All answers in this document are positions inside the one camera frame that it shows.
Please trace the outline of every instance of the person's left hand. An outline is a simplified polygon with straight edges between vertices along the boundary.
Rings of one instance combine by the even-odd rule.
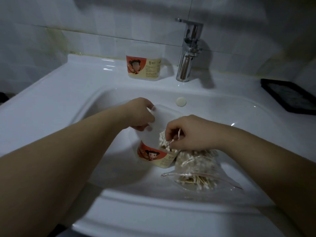
[[[155,117],[147,109],[151,110],[153,106],[153,103],[142,97],[133,99],[122,105],[127,116],[126,121],[128,126],[138,131],[143,131],[149,122],[155,121]]]

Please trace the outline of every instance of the chrome faucet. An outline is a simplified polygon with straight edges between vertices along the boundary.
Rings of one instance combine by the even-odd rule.
[[[202,50],[197,43],[201,37],[203,24],[179,18],[176,21],[186,24],[176,79],[181,82],[187,82],[191,73],[192,60]]]

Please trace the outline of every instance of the translucent plastic container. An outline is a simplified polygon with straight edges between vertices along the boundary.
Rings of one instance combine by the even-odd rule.
[[[162,50],[150,44],[132,44],[126,52],[129,77],[157,80],[160,75]]]
[[[150,123],[150,127],[147,127],[143,132],[139,132],[138,136],[141,141],[137,148],[137,156],[142,162],[168,168],[177,154],[159,147],[159,134],[166,129],[168,122],[183,116],[183,114],[163,105],[155,105],[151,113],[155,116],[155,122]]]

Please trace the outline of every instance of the white countertop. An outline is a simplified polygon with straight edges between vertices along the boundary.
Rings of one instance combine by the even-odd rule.
[[[0,106],[0,154],[9,153],[68,126],[93,94],[109,85],[109,79],[113,87],[122,82],[140,86],[147,83],[129,78],[125,69],[124,61],[69,55],[68,63]],[[176,67],[168,67],[162,75],[176,71]],[[194,76],[201,78],[188,83],[176,81],[174,75],[152,83],[157,87],[168,86],[169,90],[225,92],[260,103],[282,119],[297,143],[292,151],[316,162],[316,116],[286,112],[260,87],[260,80],[255,77],[211,71],[212,79],[208,80],[203,77],[205,74],[203,71],[194,72]]]

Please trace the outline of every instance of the sink basin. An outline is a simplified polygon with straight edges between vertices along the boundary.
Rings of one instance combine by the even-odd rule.
[[[176,92],[157,87],[120,85],[117,88],[98,91],[73,122],[140,96],[148,98],[154,104],[162,104],[180,111],[184,115],[195,114],[205,119],[233,125],[285,148],[291,145],[282,123],[269,110],[241,97],[211,92],[201,94],[196,91]],[[176,105],[176,99],[179,97],[187,100],[184,107]],[[113,196],[115,193],[115,198],[126,200],[131,200],[131,197],[163,201],[185,199],[183,195],[179,195],[179,191],[175,191],[177,187],[171,181],[161,177],[162,173],[171,171],[172,166],[161,169],[138,163],[135,155],[138,144],[139,138],[135,130],[128,128],[120,132],[95,168],[89,182],[104,188],[102,195]],[[260,206],[274,204],[226,154],[220,152],[219,161],[227,175],[241,185],[249,198],[242,204]]]

